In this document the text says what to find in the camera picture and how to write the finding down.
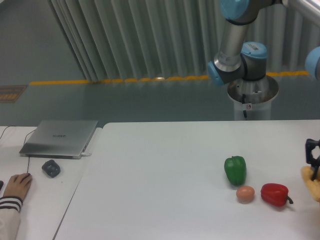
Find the white striped sleeve forearm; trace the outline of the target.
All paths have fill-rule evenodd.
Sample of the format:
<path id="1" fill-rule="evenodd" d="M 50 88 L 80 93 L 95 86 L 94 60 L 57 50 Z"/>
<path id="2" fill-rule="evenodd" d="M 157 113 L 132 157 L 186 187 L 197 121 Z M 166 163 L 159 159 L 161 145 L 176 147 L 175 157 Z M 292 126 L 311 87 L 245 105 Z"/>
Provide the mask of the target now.
<path id="1" fill-rule="evenodd" d="M 0 239 L 15 240 L 20 225 L 23 201 L 17 196 L 0 198 Z"/>

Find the person's hand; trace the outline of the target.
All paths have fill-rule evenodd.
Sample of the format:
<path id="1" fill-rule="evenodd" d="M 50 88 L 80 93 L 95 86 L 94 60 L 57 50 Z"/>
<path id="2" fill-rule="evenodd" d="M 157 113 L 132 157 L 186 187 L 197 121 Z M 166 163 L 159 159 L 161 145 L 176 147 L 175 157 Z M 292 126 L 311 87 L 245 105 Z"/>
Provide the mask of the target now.
<path id="1" fill-rule="evenodd" d="M 11 176 L 5 187 L 3 197 L 16 197 L 24 201 L 32 184 L 32 180 L 27 184 L 21 183 L 21 180 L 25 177 L 26 174 L 27 173 Z"/>

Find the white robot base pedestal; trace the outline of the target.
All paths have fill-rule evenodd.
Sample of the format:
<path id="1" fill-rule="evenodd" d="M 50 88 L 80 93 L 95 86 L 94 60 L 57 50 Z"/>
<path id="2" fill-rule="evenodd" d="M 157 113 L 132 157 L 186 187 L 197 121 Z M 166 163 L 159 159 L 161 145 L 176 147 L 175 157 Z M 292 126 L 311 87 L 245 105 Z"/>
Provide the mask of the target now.
<path id="1" fill-rule="evenodd" d="M 271 119 L 272 102 L 279 93 L 279 85 L 270 76 L 257 81 L 238 79 L 227 87 L 233 102 L 236 121 L 268 121 Z"/>

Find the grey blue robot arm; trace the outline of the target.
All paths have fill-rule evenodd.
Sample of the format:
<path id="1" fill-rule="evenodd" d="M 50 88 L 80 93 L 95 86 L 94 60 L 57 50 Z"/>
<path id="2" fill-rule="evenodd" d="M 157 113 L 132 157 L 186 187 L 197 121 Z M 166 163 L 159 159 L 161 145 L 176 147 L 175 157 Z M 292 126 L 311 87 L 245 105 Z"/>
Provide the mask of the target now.
<path id="1" fill-rule="evenodd" d="M 220 11 L 225 18 L 225 28 L 219 51 L 207 64 L 212 81 L 228 85 L 231 99 L 240 103 L 240 115 L 248 117 L 249 111 L 276 97 L 279 87 L 266 75 L 267 48 L 259 42 L 245 41 L 249 25 L 259 11 L 281 4 L 293 8 L 315 24 L 320 23 L 318 0 L 221 0 Z"/>

